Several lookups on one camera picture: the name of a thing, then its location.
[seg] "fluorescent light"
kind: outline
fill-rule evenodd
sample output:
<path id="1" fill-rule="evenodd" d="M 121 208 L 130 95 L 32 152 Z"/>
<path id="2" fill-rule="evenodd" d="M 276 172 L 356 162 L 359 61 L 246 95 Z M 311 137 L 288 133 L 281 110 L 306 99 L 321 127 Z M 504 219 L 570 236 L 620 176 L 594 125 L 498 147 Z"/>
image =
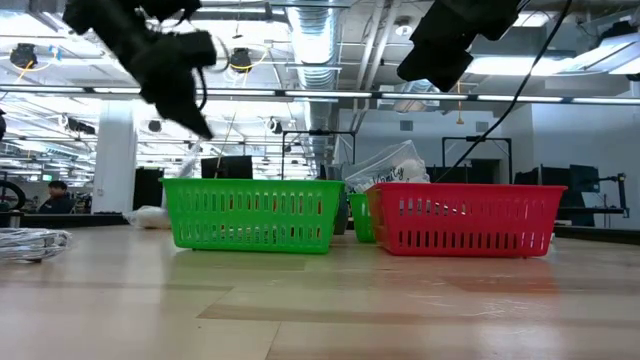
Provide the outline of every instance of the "fluorescent light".
<path id="1" fill-rule="evenodd" d="M 0 159 L 0 166 L 22 166 L 18 160 Z"/>
<path id="2" fill-rule="evenodd" d="M 57 168 L 68 168 L 68 167 L 71 167 L 71 165 L 62 164 L 62 163 L 47 163 L 46 166 L 53 166 L 53 167 L 57 167 Z"/>
<path id="3" fill-rule="evenodd" d="M 75 86 L 2 85 L 0 86 L 0 91 L 27 93 L 73 93 L 84 92 L 84 89 Z"/>
<path id="4" fill-rule="evenodd" d="M 234 12 L 234 13 L 249 13 L 249 14 L 265 14 L 264 8 L 256 9 L 256 8 L 243 8 L 242 5 L 238 7 L 234 7 L 233 9 L 229 9 L 228 7 L 215 7 L 215 6 L 204 6 L 198 9 L 198 12 Z M 273 14 L 276 15 L 284 15 L 284 10 L 272 10 Z"/>
<path id="5" fill-rule="evenodd" d="M 314 70 L 342 70 L 342 66 L 338 65 L 323 65 L 323 64 L 285 64 L 284 68 L 290 69 L 314 69 Z"/>
<path id="6" fill-rule="evenodd" d="M 510 95 L 479 95 L 480 101 L 496 101 L 496 102 L 511 102 L 513 96 Z M 545 103 L 558 103 L 563 100 L 561 97 L 556 96 L 519 96 L 519 101 L 522 102 L 545 102 Z"/>
<path id="7" fill-rule="evenodd" d="M 355 91 L 308 91 L 308 90 L 290 90 L 285 91 L 286 96 L 293 97 L 331 97 L 331 98 L 370 98 L 372 94 L 370 92 L 355 92 Z"/>
<path id="8" fill-rule="evenodd" d="M 640 74 L 640 57 L 632 60 L 622 66 L 620 66 L 619 68 L 609 72 L 609 74 L 614 74 L 614 75 L 635 75 L 635 74 Z"/>
<path id="9" fill-rule="evenodd" d="M 41 171 L 36 170 L 4 170 L 7 174 L 13 175 L 40 175 Z"/>
<path id="10" fill-rule="evenodd" d="M 467 100 L 468 95 L 439 93 L 382 93 L 383 99 L 397 100 Z"/>
<path id="11" fill-rule="evenodd" d="M 476 75 L 523 76 L 529 73 L 535 58 L 526 56 L 483 56 L 473 60 L 466 73 Z M 533 69 L 536 76 L 548 76 L 562 70 L 563 62 L 542 58 Z"/>
<path id="12" fill-rule="evenodd" d="M 199 95 L 204 95 L 202 89 L 198 89 Z M 273 90 L 246 90 L 246 89 L 207 89 L 208 95 L 218 96 L 274 96 Z"/>
<path id="13" fill-rule="evenodd" d="M 95 92 L 100 94 L 137 94 L 140 88 L 93 88 Z"/>
<path id="14" fill-rule="evenodd" d="M 640 98 L 574 98 L 572 104 L 640 105 Z"/>

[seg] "white pillar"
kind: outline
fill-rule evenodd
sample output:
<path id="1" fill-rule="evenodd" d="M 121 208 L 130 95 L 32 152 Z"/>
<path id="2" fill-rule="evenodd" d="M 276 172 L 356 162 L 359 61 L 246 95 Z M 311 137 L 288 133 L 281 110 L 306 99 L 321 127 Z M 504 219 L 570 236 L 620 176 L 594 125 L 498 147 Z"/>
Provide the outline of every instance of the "white pillar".
<path id="1" fill-rule="evenodd" d="M 91 211 L 133 209 L 138 134 L 131 101 L 103 101 Z"/>

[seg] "white wall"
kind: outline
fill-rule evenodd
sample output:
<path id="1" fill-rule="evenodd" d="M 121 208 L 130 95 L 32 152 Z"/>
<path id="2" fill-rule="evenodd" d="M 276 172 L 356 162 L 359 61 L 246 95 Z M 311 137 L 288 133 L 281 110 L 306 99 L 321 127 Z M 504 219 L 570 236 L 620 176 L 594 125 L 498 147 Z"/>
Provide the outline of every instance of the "white wall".
<path id="1" fill-rule="evenodd" d="M 535 164 L 595 166 L 601 177 L 620 172 L 627 174 L 627 205 L 631 218 L 612 215 L 613 228 L 640 229 L 640 120 L 635 110 L 629 106 L 532 106 Z M 615 183 L 603 182 L 603 194 L 607 194 L 609 205 L 620 205 Z M 602 205 L 594 195 L 585 195 L 585 202 L 587 206 Z M 602 218 L 602 215 L 596 215 L 596 223 L 601 223 Z"/>
<path id="2" fill-rule="evenodd" d="M 534 160 L 533 114 L 531 105 L 514 110 L 500 125 L 502 135 L 513 142 L 513 174 L 531 171 L 537 165 Z"/>
<path id="3" fill-rule="evenodd" d="M 351 122 L 351 114 L 350 110 L 341 110 L 340 123 L 342 129 L 348 128 Z M 484 111 L 463 112 L 464 125 L 456 124 L 457 119 L 457 112 L 441 115 L 437 112 L 399 114 L 395 111 L 369 111 L 357 135 L 356 161 L 366 160 L 387 146 L 405 140 L 412 140 L 418 154 L 427 166 L 441 166 L 442 137 L 480 135 L 480 133 L 476 132 L 476 121 L 487 121 L 489 126 L 496 121 L 491 112 Z M 400 120 L 412 120 L 413 131 L 400 131 Z M 501 129 L 496 129 L 491 136 L 501 137 Z M 351 141 L 348 136 L 345 138 L 349 142 Z M 470 145 L 471 143 L 464 141 L 448 141 L 447 149 L 450 150 L 447 152 L 447 165 L 455 163 Z M 506 150 L 506 144 L 500 143 L 500 145 Z M 350 150 L 347 149 L 347 153 L 350 160 Z M 338 151 L 339 162 L 345 162 L 346 157 L 347 154 L 345 154 L 345 150 L 341 145 Z M 492 142 L 478 145 L 468 159 L 504 160 L 501 163 L 501 170 L 504 168 L 504 173 L 506 174 L 507 156 Z"/>

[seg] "ventilation duct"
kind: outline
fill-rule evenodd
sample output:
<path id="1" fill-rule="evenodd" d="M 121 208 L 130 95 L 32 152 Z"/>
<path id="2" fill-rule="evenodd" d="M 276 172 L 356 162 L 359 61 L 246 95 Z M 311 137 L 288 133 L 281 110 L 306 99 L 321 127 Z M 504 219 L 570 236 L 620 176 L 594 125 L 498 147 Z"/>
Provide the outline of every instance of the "ventilation duct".
<path id="1" fill-rule="evenodd" d="M 293 28 L 292 46 L 295 59 L 300 64 L 331 65 L 337 56 L 338 16 L 335 9 L 304 7 L 288 8 L 287 15 Z M 334 90 L 335 69 L 301 66 L 297 69 L 300 86 L 305 90 Z M 332 102 L 308 102 L 305 104 L 307 129 L 335 130 L 338 124 L 338 107 Z M 311 140 L 314 155 L 324 154 L 325 139 Z"/>
<path id="2" fill-rule="evenodd" d="M 412 81 L 403 85 L 389 86 L 383 85 L 380 91 L 403 92 L 403 93 L 439 93 L 433 84 L 427 80 Z M 438 100 L 379 100 L 378 110 L 393 110 L 399 113 L 436 111 L 440 107 Z"/>

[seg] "wooden table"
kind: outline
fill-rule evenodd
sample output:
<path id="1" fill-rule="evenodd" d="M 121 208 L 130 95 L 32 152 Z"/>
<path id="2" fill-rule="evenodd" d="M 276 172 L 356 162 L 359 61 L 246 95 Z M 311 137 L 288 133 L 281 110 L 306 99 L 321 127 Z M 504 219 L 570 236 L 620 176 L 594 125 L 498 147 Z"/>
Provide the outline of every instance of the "wooden table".
<path id="1" fill-rule="evenodd" d="M 0 265 L 7 360 L 639 359 L 640 248 L 554 240 L 542 259 L 194 252 L 163 231 L 72 230 Z"/>

